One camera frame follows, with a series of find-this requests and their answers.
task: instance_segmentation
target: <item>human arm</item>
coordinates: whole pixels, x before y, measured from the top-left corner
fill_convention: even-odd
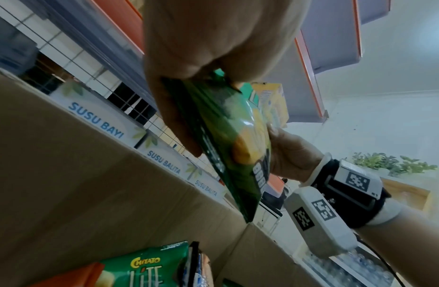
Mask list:
[[[308,174],[320,165],[322,153],[302,138],[281,129],[270,128],[269,131],[272,173],[301,182],[311,179]],[[347,214],[348,219],[355,217],[355,222],[356,217],[361,216],[335,209],[338,214]],[[439,286],[439,226],[423,214],[409,207],[401,208],[394,199],[386,198],[377,215],[355,230],[414,287]]]
[[[221,68],[257,80],[294,43],[310,0],[146,0],[145,76],[165,124],[195,156],[192,138],[161,78],[202,77]]]

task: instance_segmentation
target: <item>yellow package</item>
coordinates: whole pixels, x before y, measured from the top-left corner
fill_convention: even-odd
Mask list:
[[[282,84],[252,83],[251,86],[258,95],[258,105],[265,119],[277,128],[284,127],[289,120],[289,112]]]

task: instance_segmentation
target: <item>black cable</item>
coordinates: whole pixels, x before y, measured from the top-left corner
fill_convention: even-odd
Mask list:
[[[358,235],[355,234],[355,236],[357,237],[357,241],[360,242],[361,244],[363,244],[364,246],[368,247],[369,249],[371,249],[372,252],[374,252],[375,255],[377,255],[377,257],[379,257],[380,261],[383,262],[383,264],[385,265],[385,267],[393,274],[393,276],[396,278],[396,280],[398,281],[399,285],[401,285],[401,287],[405,287],[404,283],[401,281],[401,279],[398,277],[398,275],[396,274],[396,272],[393,270],[393,268],[385,261],[385,259],[380,256],[379,253],[377,253],[371,246],[369,246],[369,244],[367,244],[366,242],[363,241],[363,239]]]

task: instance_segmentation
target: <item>cardboard box flap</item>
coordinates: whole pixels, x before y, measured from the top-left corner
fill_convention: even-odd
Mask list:
[[[182,240],[218,274],[242,216],[0,74],[0,286]]]
[[[244,287],[319,286],[292,257],[253,224],[247,226],[215,286],[221,286],[224,278]]]

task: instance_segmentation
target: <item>black wrist band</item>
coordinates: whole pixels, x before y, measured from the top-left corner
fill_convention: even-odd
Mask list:
[[[338,215],[350,228],[366,225],[382,209],[390,194],[382,189],[380,199],[333,180],[340,167],[338,160],[332,159],[320,171],[311,186],[319,190],[332,205]]]

